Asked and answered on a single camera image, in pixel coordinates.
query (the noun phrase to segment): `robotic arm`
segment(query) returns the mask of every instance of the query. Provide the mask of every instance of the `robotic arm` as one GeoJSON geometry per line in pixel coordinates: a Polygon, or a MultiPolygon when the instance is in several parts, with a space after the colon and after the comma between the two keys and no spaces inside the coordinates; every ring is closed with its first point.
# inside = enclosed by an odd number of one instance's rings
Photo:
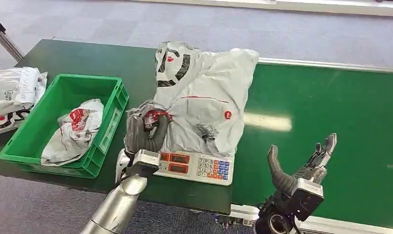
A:
{"type": "Polygon", "coordinates": [[[287,175],[278,161],[278,148],[271,145],[268,164],[272,183],[277,189],[260,208],[254,223],[255,234],[288,234],[294,228],[295,217],[305,221],[324,200],[320,183],[327,175],[327,162],[337,144],[337,135],[329,135],[325,146],[317,143],[314,153],[297,172],[287,175]]]}

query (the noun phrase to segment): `digital scale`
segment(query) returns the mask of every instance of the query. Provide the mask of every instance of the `digital scale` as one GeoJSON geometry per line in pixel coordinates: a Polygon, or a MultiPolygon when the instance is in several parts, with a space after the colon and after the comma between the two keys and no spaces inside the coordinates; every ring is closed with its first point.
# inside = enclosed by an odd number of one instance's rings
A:
{"type": "Polygon", "coordinates": [[[230,185],[234,164],[232,160],[189,154],[161,153],[157,176],[193,180],[203,183],[230,185]]]}

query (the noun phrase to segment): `green table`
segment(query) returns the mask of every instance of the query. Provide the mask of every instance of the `green table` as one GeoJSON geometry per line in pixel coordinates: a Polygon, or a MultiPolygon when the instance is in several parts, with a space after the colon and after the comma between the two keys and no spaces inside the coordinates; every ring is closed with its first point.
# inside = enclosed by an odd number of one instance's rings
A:
{"type": "MultiPolygon", "coordinates": [[[[131,108],[153,98],[154,52],[42,40],[17,66],[48,71],[49,82],[59,73],[121,77],[131,108]]],[[[317,140],[336,132],[338,145],[323,182],[325,201],[313,215],[393,227],[393,71],[329,66],[273,60],[258,64],[233,184],[154,176],[140,198],[228,214],[231,203],[254,205],[273,193],[266,161],[270,144],[278,145],[281,164],[292,173],[308,159],[317,140]]],[[[112,186],[125,128],[121,121],[96,179],[28,173],[1,160],[0,175],[105,193],[112,186]]],[[[12,134],[0,135],[0,151],[12,134]]]]}

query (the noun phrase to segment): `green bin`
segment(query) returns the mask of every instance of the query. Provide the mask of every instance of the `green bin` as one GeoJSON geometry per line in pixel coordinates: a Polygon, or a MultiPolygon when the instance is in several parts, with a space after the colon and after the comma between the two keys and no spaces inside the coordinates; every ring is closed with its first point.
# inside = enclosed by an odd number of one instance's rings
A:
{"type": "Polygon", "coordinates": [[[15,163],[29,172],[96,178],[128,99],[121,78],[60,74],[8,141],[0,153],[0,159],[15,163]],[[41,153],[58,129],[57,119],[93,98],[101,100],[104,110],[100,130],[90,149],[81,159],[69,164],[42,166],[41,153]]]}

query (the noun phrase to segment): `white plastic mailer bag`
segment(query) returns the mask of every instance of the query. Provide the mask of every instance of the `white plastic mailer bag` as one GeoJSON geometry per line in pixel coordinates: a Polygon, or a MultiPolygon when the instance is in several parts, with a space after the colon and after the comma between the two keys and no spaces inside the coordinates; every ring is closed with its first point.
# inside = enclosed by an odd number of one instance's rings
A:
{"type": "Polygon", "coordinates": [[[40,74],[37,68],[0,71],[0,134],[18,128],[27,119],[44,95],[46,85],[47,72],[40,74]]]}
{"type": "Polygon", "coordinates": [[[41,164],[58,167],[80,159],[90,148],[103,118],[100,99],[91,99],[58,118],[55,131],[41,154],[41,164]]]}
{"type": "Polygon", "coordinates": [[[233,157],[259,54],[248,49],[202,52],[165,42],[156,52],[154,101],[171,116],[161,152],[233,157]]]}
{"type": "Polygon", "coordinates": [[[39,79],[47,77],[37,68],[23,67],[0,70],[0,116],[30,109],[36,101],[39,79]]]}

